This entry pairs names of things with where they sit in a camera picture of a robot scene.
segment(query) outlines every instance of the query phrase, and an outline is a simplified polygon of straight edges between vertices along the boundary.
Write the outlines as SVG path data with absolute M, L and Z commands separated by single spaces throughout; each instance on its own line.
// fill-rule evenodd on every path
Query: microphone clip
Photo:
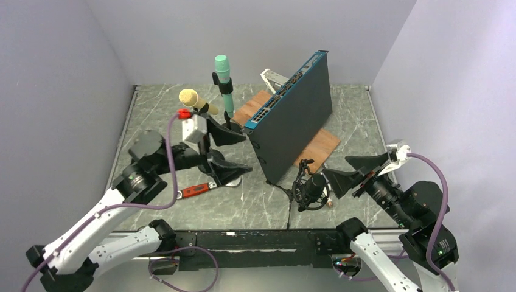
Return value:
M 227 83 L 220 83 L 220 80 L 218 79 L 218 75 L 216 72 L 213 72 L 211 74 L 211 77 L 213 78 L 213 84 L 218 85 L 218 90 L 222 94 L 231 94 L 233 93 L 233 79 L 229 79 L 229 82 Z

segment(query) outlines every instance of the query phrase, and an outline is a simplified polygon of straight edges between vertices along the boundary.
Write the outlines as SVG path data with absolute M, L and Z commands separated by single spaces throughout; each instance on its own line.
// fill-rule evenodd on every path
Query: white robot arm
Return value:
M 337 227 L 343 245 L 371 268 L 388 291 L 458 291 L 457 244 L 452 233 L 442 225 L 442 218 L 449 211 L 444 176 L 428 159 L 411 153 L 404 141 L 394 141 L 387 147 L 388 152 L 378 156 L 347 156 L 346 161 L 357 170 L 355 172 L 324 169 L 322 173 L 338 198 L 360 186 L 352 196 L 368 193 L 401 228 L 408 229 L 399 239 L 414 262 L 422 290 L 378 248 L 359 219 L 351 218 Z M 443 185 L 442 192 L 437 184 L 428 181 L 419 181 L 402 191 L 385 175 L 404 165 L 410 157 L 417 157 L 435 169 Z
M 338 229 L 346 229 L 347 236 L 356 235 L 349 239 L 349 249 L 359 257 L 363 263 L 371 269 L 378 280 L 389 292 L 449 292 L 450 289 L 446 281 L 440 275 L 435 275 L 426 268 L 414 263 L 419 279 L 421 281 L 421 288 L 412 282 L 409 278 L 401 272 L 392 260 L 382 251 L 378 244 L 373 239 L 366 227 L 356 218 L 345 221 L 337 227 Z M 442 270 L 450 277 L 457 287 L 456 280 L 456 263 L 449 263 Z
M 211 128 L 222 145 L 245 140 L 238 133 L 218 129 L 213 120 L 187 111 L 179 112 L 183 119 L 183 141 L 171 146 L 175 170 L 202 166 L 217 185 L 227 184 L 250 172 L 251 167 L 222 161 L 214 157 L 209 145 L 208 128 Z M 175 249 L 175 233 L 164 220 L 154 220 L 147 227 L 115 242 L 99 245 L 121 222 L 135 214 L 139 208 L 162 210 L 172 206 L 148 206 L 167 184 L 159 177 L 169 173 L 166 143 L 155 131 L 145 131 L 130 149 L 132 163 L 113 181 L 102 199 L 70 230 L 41 246 L 32 246 L 26 257 L 36 269 L 26 282 L 41 272 L 41 283 L 46 291 L 84 291 L 98 277 L 134 257 Z

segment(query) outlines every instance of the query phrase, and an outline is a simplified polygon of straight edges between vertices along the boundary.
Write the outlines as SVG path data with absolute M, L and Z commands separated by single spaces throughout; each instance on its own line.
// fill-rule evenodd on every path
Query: white connector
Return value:
M 399 169 L 402 165 L 404 165 L 408 161 L 407 154 L 410 153 L 410 146 L 405 143 L 403 140 L 398 140 L 387 144 L 388 150 L 396 149 L 396 158 L 390 158 L 389 163 L 384 166 L 381 172 L 378 175 L 384 175 L 393 170 Z
M 183 142 L 199 153 L 199 143 L 208 133 L 206 119 L 194 114 L 190 119 L 183 120 Z

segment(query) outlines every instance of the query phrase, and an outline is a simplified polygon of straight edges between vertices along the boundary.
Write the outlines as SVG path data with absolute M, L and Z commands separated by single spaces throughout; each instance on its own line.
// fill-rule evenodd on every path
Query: red cap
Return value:
M 180 110 L 178 110 L 178 114 L 179 114 L 179 120 L 186 120 L 186 119 L 190 119 L 192 117 L 192 114 L 186 108 L 181 108 Z

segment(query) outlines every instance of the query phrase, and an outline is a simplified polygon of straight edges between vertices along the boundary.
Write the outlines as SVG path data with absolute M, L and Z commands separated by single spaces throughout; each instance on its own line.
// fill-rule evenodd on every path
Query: gray marble surface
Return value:
M 182 108 L 178 95 L 182 89 L 195 89 L 199 96 L 223 109 L 223 101 L 218 87 L 214 85 L 144 85 L 140 86 L 132 109 L 130 120 L 122 142 L 122 149 L 116 162 L 113 178 L 130 163 L 127 150 L 138 134 L 144 130 L 158 130 L 165 135 L 170 116 Z M 265 85 L 234 85 L 234 105 L 240 108 Z M 373 110 L 364 86 L 332 85 L 333 114 L 324 126 L 341 139 L 340 145 L 328 158 L 330 168 L 351 171 L 344 160 L 347 155 L 377 155 L 384 152 L 380 132 L 374 119 Z M 222 114 L 215 119 L 223 121 Z M 172 142 L 181 140 L 181 125 L 173 125 Z M 165 219 L 174 229 L 284 229 L 288 218 L 288 199 L 279 189 L 265 183 L 265 177 L 249 141 L 215 147 L 229 161 L 250 165 L 254 170 L 243 176 L 236 188 L 220 187 L 202 195 L 177 203 L 167 210 L 142 210 L 119 227 L 119 231 L 133 231 L 154 219 Z M 292 166 L 285 175 L 282 186 L 293 181 L 297 168 Z M 210 177 L 197 168 L 177 173 L 179 188 L 207 183 Z M 162 178 L 169 183 L 151 204 L 168 203 L 173 194 L 170 175 Z M 382 211 L 369 196 L 352 198 L 350 195 L 338 200 L 332 194 L 333 208 L 325 206 L 318 211 L 291 211 L 291 228 L 334 228 L 342 221 L 357 217 L 372 228 L 394 227 L 396 224 Z

